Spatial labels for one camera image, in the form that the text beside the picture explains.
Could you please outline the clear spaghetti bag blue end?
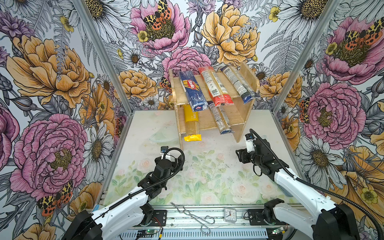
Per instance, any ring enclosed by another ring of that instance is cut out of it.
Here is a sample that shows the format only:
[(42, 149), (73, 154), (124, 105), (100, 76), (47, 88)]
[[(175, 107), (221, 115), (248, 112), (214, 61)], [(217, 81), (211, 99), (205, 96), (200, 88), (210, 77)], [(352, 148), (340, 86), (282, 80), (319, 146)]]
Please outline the clear spaghetti bag blue end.
[(224, 111), (223, 106), (216, 107), (213, 101), (208, 101), (210, 111), (214, 117), (216, 125), (221, 135), (234, 133), (231, 128), (229, 118)]

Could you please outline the yellow Pastatime spaghetti bag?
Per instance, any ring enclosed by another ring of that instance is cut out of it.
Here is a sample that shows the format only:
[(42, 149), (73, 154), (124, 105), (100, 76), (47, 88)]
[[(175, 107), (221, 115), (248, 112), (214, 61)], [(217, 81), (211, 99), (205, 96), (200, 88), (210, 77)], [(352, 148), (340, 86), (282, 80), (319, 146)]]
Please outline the yellow Pastatime spaghetti bag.
[(190, 105), (184, 105), (186, 142), (199, 142), (202, 140), (199, 127), (199, 114), (194, 112)]

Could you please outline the red spaghetti bag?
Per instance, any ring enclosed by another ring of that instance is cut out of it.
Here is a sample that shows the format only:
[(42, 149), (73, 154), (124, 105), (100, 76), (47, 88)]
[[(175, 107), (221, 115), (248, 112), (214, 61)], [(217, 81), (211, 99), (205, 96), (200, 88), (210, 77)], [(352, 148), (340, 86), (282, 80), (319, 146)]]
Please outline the red spaghetti bag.
[(201, 67), (198, 68), (198, 70), (205, 81), (210, 97), (216, 107), (234, 105), (231, 96), (213, 67)]

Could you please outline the blue Barilla spaghetti box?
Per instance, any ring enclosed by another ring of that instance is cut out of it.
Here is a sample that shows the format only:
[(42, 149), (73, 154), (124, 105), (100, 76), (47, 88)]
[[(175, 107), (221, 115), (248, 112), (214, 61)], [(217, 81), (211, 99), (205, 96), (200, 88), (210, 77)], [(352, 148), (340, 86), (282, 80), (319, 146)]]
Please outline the blue Barilla spaghetti box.
[(179, 77), (193, 112), (208, 109), (207, 100), (192, 71), (179, 71)]

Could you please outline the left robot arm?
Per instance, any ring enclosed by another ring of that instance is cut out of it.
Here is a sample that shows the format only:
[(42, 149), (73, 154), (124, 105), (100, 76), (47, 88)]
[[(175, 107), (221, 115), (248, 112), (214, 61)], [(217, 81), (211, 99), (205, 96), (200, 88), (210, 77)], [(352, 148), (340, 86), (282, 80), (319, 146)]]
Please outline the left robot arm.
[(118, 234), (141, 224), (147, 225), (154, 209), (150, 201), (166, 188), (167, 181), (182, 170), (185, 155), (174, 161), (168, 154), (155, 159), (156, 167), (126, 196), (114, 203), (89, 213), (76, 215), (62, 237), (63, 240), (111, 240)]

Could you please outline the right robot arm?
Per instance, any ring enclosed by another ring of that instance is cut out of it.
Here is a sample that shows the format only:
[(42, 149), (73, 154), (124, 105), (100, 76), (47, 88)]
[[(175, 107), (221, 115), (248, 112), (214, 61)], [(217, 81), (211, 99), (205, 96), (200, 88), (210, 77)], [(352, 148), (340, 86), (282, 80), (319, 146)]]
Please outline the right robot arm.
[(289, 166), (281, 161), (264, 139), (245, 136), (246, 148), (237, 150), (243, 164), (259, 167), (262, 175), (275, 182), (294, 197), (306, 212), (294, 209), (281, 199), (264, 204), (262, 219), (268, 224), (286, 223), (312, 240), (358, 240), (360, 234), (354, 212), (347, 205), (338, 205), (322, 191), (301, 182)]

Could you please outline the wooden two-tier shelf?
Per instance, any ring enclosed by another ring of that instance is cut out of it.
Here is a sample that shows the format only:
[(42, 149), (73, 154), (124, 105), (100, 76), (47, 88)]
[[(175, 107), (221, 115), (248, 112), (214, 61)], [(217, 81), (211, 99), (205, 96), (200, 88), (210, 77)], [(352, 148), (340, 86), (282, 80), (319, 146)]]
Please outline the wooden two-tier shelf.
[[(245, 78), (245, 80), (247, 80), (248, 84), (254, 89), (254, 91), (257, 92), (260, 88), (260, 81), (254, 74), (254, 72), (249, 68), (249, 66), (246, 63), (242, 63), (239, 72)], [(233, 136), (236, 142), (238, 143), (242, 139), (246, 123), (248, 121), (255, 101), (251, 100), (249, 103), (244, 104), (241, 99), (241, 96), (238, 94), (235, 87), (230, 83), (228, 78), (222, 72), (219, 72), (218, 76), (221, 82), (227, 88), (227, 91), (229, 92), (234, 102), (233, 105), (224, 106), (223, 109), (229, 118), (231, 128), (234, 131)], [(183, 134), (186, 133), (184, 105), (188, 105), (189, 102), (182, 87), (180, 78), (174, 77), (171, 70), (169, 71), (169, 80), (172, 86), (179, 141), (180, 146), (182, 148), (183, 143), (185, 143)], [(210, 110), (199, 111), (198, 114), (200, 132), (218, 128)]]

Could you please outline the white blue packet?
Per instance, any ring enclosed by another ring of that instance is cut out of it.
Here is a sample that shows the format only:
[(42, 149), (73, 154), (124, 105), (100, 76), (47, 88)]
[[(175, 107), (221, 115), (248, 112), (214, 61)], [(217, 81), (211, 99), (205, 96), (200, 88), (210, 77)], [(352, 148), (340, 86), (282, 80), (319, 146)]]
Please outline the white blue packet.
[(99, 207), (100, 207), (99, 204), (95, 205), (94, 208), (93, 208), (93, 210), (92, 210), (92, 212), (97, 211), (97, 210), (99, 209)]

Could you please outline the small white clock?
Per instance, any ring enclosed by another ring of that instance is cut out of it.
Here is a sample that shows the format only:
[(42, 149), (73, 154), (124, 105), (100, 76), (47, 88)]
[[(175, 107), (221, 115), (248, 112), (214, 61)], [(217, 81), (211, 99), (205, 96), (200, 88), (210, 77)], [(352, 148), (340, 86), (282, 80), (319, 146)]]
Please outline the small white clock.
[(227, 223), (236, 223), (237, 210), (234, 208), (224, 208), (224, 221)]

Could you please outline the metal tongs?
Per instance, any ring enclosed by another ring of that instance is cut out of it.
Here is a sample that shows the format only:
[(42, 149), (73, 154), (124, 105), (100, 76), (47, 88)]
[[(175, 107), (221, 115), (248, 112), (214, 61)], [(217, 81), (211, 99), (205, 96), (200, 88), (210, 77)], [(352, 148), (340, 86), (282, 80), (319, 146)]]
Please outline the metal tongs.
[(211, 234), (212, 231), (208, 225), (215, 224), (216, 221), (213, 217), (206, 215), (204, 218), (202, 218), (195, 215), (190, 210), (187, 210), (184, 205), (177, 205), (173, 202), (171, 202), (171, 205), (176, 208), (180, 214), (184, 214), (199, 223), (201, 225), (200, 230), (204, 235), (209, 236)]

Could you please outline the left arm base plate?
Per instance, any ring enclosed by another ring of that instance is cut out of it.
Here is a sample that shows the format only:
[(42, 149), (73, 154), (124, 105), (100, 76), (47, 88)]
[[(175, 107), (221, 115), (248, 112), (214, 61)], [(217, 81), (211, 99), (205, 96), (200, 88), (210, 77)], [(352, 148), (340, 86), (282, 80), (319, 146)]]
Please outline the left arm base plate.
[(151, 213), (146, 213), (137, 227), (165, 227), (167, 214), (167, 210), (154, 210)]

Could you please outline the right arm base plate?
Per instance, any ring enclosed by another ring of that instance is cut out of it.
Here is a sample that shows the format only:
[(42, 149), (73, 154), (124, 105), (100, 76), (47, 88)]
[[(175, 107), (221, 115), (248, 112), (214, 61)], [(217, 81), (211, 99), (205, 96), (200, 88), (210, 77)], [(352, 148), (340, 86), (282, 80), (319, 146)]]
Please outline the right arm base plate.
[(267, 209), (249, 209), (246, 216), (251, 226), (266, 226), (275, 223), (271, 211)]

